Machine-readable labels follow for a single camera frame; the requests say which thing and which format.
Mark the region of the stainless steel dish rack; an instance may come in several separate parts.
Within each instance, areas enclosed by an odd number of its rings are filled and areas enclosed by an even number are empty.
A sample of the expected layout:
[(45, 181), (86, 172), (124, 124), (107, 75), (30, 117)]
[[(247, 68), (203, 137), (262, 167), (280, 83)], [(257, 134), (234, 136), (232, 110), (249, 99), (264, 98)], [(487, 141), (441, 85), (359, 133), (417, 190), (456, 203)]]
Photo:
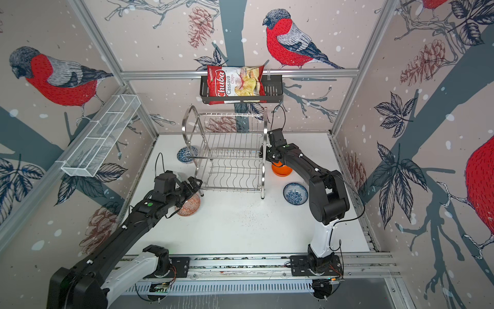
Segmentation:
[(265, 198), (267, 113), (200, 113), (190, 106), (182, 135), (202, 189)]

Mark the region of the blue floral ceramic bowl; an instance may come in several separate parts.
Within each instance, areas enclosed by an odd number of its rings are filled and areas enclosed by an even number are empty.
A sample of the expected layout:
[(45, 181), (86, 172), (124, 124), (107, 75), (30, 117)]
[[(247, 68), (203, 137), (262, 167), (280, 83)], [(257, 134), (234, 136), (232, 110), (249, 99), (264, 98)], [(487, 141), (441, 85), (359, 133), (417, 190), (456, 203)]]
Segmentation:
[(302, 205), (308, 201), (309, 194), (302, 184), (292, 182), (284, 187), (283, 197), (285, 201), (292, 205)]

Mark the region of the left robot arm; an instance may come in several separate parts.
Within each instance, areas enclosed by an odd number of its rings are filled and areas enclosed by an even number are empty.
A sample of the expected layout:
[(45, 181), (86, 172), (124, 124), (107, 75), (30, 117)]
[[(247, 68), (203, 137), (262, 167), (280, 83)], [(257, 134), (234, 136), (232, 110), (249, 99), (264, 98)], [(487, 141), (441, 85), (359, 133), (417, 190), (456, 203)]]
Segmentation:
[(108, 308), (145, 276), (170, 269), (167, 249), (150, 245), (130, 265), (114, 270), (129, 249), (163, 218), (178, 212), (202, 187), (202, 180), (179, 181), (172, 171), (154, 179), (154, 188), (137, 203), (123, 224), (94, 252), (72, 268), (60, 268), (51, 277), (47, 308)]

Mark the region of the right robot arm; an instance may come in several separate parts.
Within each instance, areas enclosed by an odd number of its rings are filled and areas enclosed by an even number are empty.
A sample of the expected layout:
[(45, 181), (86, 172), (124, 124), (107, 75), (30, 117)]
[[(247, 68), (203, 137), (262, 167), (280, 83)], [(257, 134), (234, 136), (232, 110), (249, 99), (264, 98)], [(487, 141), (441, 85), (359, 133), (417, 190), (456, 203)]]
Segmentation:
[(268, 132), (269, 146), (266, 159), (281, 163), (296, 172), (308, 185), (308, 202), (311, 214), (319, 223), (309, 245), (315, 258), (325, 258), (335, 250), (333, 231), (350, 210), (346, 184), (342, 174), (325, 169), (307, 157), (297, 145), (287, 143), (281, 129)]

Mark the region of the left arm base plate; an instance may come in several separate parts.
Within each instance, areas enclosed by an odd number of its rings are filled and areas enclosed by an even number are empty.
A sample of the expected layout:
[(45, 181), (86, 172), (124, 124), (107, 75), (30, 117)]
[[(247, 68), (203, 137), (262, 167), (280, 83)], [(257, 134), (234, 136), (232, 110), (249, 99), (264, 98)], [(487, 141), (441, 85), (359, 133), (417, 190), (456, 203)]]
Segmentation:
[(189, 257), (169, 257), (166, 261), (163, 257), (158, 258), (158, 265), (154, 272), (144, 279), (177, 279), (186, 278), (190, 266)]

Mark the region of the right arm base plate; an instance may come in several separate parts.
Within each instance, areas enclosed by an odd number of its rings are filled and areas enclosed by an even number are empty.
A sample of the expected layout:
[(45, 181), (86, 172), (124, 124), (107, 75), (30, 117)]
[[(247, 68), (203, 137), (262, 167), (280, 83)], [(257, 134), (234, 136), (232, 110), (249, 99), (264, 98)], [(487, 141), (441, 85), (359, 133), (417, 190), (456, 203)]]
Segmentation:
[(289, 257), (288, 264), (294, 277), (343, 275), (342, 262), (335, 253), (326, 257), (294, 255)]

